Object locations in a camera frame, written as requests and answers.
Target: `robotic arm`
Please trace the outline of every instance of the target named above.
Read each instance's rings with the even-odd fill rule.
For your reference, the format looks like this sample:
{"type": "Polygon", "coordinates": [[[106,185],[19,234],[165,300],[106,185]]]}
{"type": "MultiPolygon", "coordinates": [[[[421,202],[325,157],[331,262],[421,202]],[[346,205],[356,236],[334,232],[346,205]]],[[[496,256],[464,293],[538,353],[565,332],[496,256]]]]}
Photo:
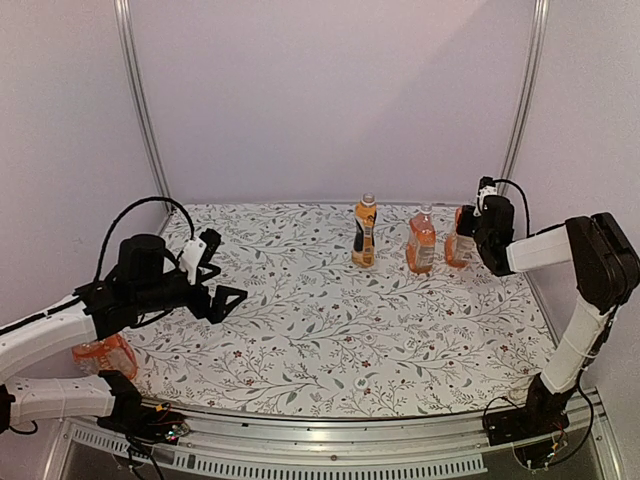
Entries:
{"type": "Polygon", "coordinates": [[[136,235],[121,243],[118,263],[104,281],[0,328],[0,433],[25,421],[77,415],[97,416],[100,426],[149,442],[175,443],[187,433],[180,414],[142,406],[140,393],[120,372],[64,380],[13,375],[74,345],[144,327],[177,307],[221,322],[247,292],[218,286],[215,296],[209,295],[203,283],[220,273],[209,263],[219,245],[220,235],[208,229],[175,258],[162,238],[136,235]],[[175,268],[164,272],[165,259],[175,268]],[[161,313],[139,322],[140,315],[153,312],[161,313]]]}
{"type": "Polygon", "coordinates": [[[480,181],[474,240],[497,276],[563,262],[574,265],[578,299],[553,357],[529,386],[526,405],[485,416],[491,445],[552,433],[569,425],[567,401],[607,341],[618,308],[640,283],[640,260],[610,213],[575,217],[513,241],[513,206],[489,177],[480,181]]]}

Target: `white wall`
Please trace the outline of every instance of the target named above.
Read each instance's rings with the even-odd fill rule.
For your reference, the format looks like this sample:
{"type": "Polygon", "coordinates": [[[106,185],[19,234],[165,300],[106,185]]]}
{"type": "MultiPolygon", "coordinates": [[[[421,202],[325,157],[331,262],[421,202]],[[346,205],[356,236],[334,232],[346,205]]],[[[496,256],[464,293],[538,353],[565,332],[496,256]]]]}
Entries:
{"type": "Polygon", "coordinates": [[[534,3],[132,2],[172,192],[468,199],[500,171],[534,3]]]}
{"type": "MultiPolygon", "coordinates": [[[[552,2],[516,170],[534,230],[610,211],[640,250],[639,97],[640,3],[552,2]]],[[[572,268],[541,271],[535,281],[564,331],[577,293],[572,268]]],[[[613,422],[626,478],[640,478],[639,314],[635,292],[590,372],[613,422]]]]}
{"type": "MultiPolygon", "coordinates": [[[[0,324],[93,277],[102,238],[129,202],[155,193],[124,71],[112,2],[0,8],[0,324]]],[[[118,229],[154,231],[149,207],[118,229]]],[[[105,265],[111,265],[115,249],[105,265]]],[[[31,369],[78,374],[70,353],[31,369]]],[[[0,437],[0,477],[38,478],[54,423],[0,437]]]]}

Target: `floral tablecloth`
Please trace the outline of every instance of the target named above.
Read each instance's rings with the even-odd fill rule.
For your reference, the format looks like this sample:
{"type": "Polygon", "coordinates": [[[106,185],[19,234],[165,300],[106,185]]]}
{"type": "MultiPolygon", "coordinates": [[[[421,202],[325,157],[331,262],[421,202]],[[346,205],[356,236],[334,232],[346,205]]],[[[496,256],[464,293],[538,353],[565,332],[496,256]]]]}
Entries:
{"type": "MultiPolygon", "coordinates": [[[[524,277],[496,278],[479,258],[446,265],[455,209],[435,207],[432,274],[406,266],[415,207],[380,205],[376,264],[351,263],[355,231],[346,205],[190,205],[197,231],[223,245],[212,280],[249,291],[224,323],[179,309],[127,331],[149,397],[270,414],[379,417],[483,408],[522,398],[553,343],[524,277]]],[[[188,237],[174,215],[164,237],[188,237]]]]}

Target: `plastic bottle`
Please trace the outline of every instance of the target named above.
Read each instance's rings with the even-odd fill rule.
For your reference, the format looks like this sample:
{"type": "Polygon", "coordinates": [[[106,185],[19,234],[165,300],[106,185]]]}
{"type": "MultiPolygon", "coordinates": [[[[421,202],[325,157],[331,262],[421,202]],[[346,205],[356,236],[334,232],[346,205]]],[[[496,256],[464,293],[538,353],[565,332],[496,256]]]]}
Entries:
{"type": "Polygon", "coordinates": [[[475,247],[473,210],[471,205],[464,205],[456,210],[454,229],[444,244],[445,260],[452,267],[464,268],[471,260],[471,252],[475,247]]]}
{"type": "Polygon", "coordinates": [[[407,262],[413,273],[429,273],[433,268],[436,229],[431,219],[431,205],[420,206],[420,213],[409,221],[411,233],[407,243],[407,262]]]}
{"type": "Polygon", "coordinates": [[[71,351],[74,363],[87,375],[95,375],[100,370],[119,370],[133,380],[138,373],[133,349],[117,333],[98,342],[77,345],[71,351]]]}
{"type": "Polygon", "coordinates": [[[378,215],[376,197],[373,193],[365,193],[356,205],[356,238],[353,241],[351,260],[360,267],[373,266],[375,242],[373,227],[378,215]]]}

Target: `vertical metal post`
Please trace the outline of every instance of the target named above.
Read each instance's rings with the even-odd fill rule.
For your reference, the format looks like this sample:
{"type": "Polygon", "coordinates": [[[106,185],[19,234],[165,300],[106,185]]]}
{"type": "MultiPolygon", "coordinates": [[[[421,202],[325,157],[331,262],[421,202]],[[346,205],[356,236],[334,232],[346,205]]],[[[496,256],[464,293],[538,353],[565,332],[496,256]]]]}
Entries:
{"type": "MultiPolygon", "coordinates": [[[[122,46],[122,54],[124,56],[125,70],[131,88],[131,97],[135,106],[142,140],[147,152],[147,159],[151,166],[151,173],[156,184],[158,193],[165,197],[171,197],[169,184],[164,173],[162,161],[155,135],[153,133],[153,124],[147,100],[142,86],[142,77],[138,66],[138,57],[136,55],[135,42],[133,38],[133,28],[131,25],[131,13],[129,10],[129,0],[115,0],[116,21],[118,24],[118,32],[120,33],[120,44],[122,46]]],[[[169,205],[165,204],[167,212],[171,212],[169,205]]]]}
{"type": "MultiPolygon", "coordinates": [[[[527,66],[525,70],[525,78],[520,92],[520,100],[518,102],[518,110],[516,119],[511,130],[511,138],[507,147],[507,155],[502,166],[500,178],[511,179],[515,169],[518,151],[524,136],[524,129],[529,116],[531,107],[531,99],[535,89],[536,77],[538,75],[538,67],[542,56],[542,46],[544,43],[544,33],[547,26],[547,15],[549,12],[549,0],[536,0],[533,13],[533,25],[531,28],[531,40],[529,42],[529,53],[527,55],[527,66]]],[[[504,195],[507,190],[507,184],[500,184],[498,194],[504,195]]]]}

